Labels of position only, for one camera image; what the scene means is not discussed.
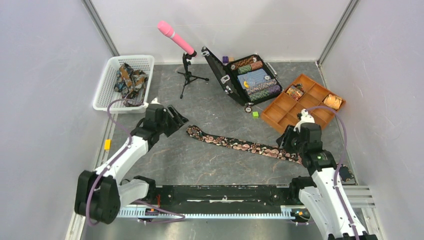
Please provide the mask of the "orange compartment tray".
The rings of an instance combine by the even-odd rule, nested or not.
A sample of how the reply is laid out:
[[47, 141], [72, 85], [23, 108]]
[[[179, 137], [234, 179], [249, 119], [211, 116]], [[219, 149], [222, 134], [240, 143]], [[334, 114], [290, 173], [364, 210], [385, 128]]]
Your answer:
[[[286, 93], [286, 90], [295, 84], [302, 84], [305, 91], [304, 95], [298, 101], [294, 100]], [[262, 111], [260, 117], [268, 125], [282, 134], [288, 125], [296, 125], [298, 122], [297, 114], [300, 113], [302, 109], [307, 109], [314, 117], [315, 122], [319, 124], [322, 129], [325, 129], [335, 117], [335, 114], [327, 109], [329, 107], [323, 103], [324, 98], [328, 94], [338, 96], [307, 75], [300, 74], [296, 80], [289, 84], [273, 102]], [[339, 112], [344, 107], [345, 103], [346, 100], [343, 99], [340, 109], [333, 110]]]

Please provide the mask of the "black floral tie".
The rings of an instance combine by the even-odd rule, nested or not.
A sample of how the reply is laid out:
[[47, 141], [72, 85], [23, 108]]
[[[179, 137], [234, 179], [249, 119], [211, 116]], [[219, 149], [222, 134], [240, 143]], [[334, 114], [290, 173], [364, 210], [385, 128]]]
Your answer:
[[190, 125], [186, 132], [191, 138], [204, 143], [300, 164], [308, 170], [310, 175], [315, 171], [321, 171], [325, 167], [330, 167], [334, 170], [338, 169], [338, 164], [335, 162], [331, 153], [323, 148], [322, 161], [301, 162], [300, 160], [295, 160], [293, 154], [286, 153], [283, 149], [279, 148], [278, 145], [273, 146], [238, 138], [213, 135], [202, 131], [196, 125]]

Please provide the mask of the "white plastic basket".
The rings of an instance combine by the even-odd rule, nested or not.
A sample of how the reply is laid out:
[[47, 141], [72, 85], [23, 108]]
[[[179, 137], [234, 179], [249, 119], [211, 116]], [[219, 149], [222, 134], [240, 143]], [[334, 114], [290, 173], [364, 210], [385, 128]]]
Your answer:
[[110, 58], [103, 69], [92, 107], [94, 110], [106, 112], [112, 101], [122, 98], [122, 94], [114, 90], [117, 73], [122, 64], [128, 64], [133, 70], [140, 70], [147, 74], [145, 93], [140, 93], [131, 99], [136, 106], [125, 106], [123, 101], [119, 101], [110, 107], [110, 112], [112, 114], [142, 114], [148, 105], [150, 82], [153, 78], [155, 58], [152, 55], [120, 55]]

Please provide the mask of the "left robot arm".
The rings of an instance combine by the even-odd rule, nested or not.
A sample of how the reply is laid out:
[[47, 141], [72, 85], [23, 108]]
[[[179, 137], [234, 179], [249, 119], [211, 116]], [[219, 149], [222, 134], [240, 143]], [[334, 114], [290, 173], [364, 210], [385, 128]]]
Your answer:
[[157, 199], [155, 180], [135, 176], [121, 184], [132, 166], [159, 141], [178, 131], [189, 120], [172, 105], [160, 103], [148, 105], [145, 116], [130, 131], [124, 145], [104, 164], [95, 170], [84, 170], [77, 179], [74, 212], [84, 216], [88, 224], [112, 223], [119, 211], [141, 201], [151, 204]]

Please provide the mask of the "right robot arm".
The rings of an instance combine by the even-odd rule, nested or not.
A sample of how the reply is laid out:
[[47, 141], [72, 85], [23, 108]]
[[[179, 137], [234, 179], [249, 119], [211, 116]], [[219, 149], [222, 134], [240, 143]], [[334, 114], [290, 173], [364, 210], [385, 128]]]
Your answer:
[[289, 199], [303, 204], [324, 240], [376, 240], [358, 220], [342, 186], [331, 152], [323, 149], [322, 129], [316, 123], [288, 125], [277, 139], [282, 149], [300, 157], [308, 177], [293, 178]]

